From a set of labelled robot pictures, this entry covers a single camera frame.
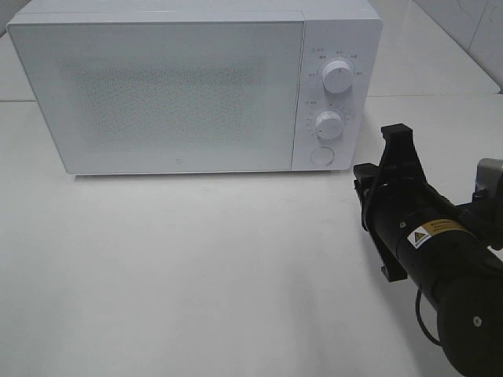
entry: black cable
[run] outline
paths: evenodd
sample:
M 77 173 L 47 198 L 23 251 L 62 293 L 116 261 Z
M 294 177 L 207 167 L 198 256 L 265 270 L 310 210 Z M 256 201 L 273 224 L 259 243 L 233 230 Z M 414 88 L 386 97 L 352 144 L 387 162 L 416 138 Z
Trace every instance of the black cable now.
M 424 325 L 423 319 L 421 318 L 421 312 L 420 312 L 420 304 L 421 304 L 421 289 L 417 290 L 417 296 L 416 296 L 416 318 L 417 318 L 417 323 L 419 324 L 419 327 L 423 331 L 423 333 L 426 335 L 428 339 L 430 339 L 430 342 L 433 344 L 436 344 L 437 346 L 441 346 L 440 341 L 435 339 L 433 335 L 428 331 L 426 326 Z

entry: power knob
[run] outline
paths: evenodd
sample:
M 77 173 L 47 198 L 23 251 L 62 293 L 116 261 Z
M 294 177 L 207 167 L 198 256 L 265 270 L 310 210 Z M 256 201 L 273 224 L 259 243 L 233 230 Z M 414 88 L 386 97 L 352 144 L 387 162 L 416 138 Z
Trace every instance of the power knob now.
M 343 132 L 344 121 L 337 112 L 322 112 L 314 120 L 316 135 L 324 140 L 332 140 Z
M 353 65 L 343 59 L 327 63 L 321 70 L 323 86 L 330 93 L 342 93 L 353 84 Z

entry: microwave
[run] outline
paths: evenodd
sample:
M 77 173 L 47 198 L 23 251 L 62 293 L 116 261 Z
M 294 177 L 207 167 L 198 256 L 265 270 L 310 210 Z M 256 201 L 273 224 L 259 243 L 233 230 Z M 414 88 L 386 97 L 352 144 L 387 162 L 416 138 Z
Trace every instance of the microwave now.
M 70 174 L 344 170 L 365 0 L 32 0 L 7 29 Z

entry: white knob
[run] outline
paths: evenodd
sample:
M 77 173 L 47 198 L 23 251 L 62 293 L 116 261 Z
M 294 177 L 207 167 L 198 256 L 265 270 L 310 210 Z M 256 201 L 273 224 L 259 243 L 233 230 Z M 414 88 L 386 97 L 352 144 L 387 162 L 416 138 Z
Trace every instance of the white knob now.
M 330 93 L 342 93 L 353 84 L 353 67 L 345 60 L 334 60 L 321 70 L 323 86 Z
M 322 112 L 314 120 L 316 135 L 325 140 L 332 140 L 343 132 L 344 121 L 336 112 Z

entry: warning label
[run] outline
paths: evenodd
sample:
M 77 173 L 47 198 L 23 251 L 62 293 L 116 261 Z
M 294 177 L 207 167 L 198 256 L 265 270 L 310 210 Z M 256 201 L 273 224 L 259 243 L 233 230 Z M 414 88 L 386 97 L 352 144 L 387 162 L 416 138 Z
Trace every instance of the warning label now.
M 448 218 L 441 218 L 439 220 L 427 222 L 422 226 L 418 226 L 407 236 L 407 239 L 412 244 L 412 246 L 414 246 L 417 249 L 433 236 L 436 236 L 437 234 L 440 233 L 449 232 L 452 230 L 458 230 L 470 233 L 459 222 L 450 220 Z

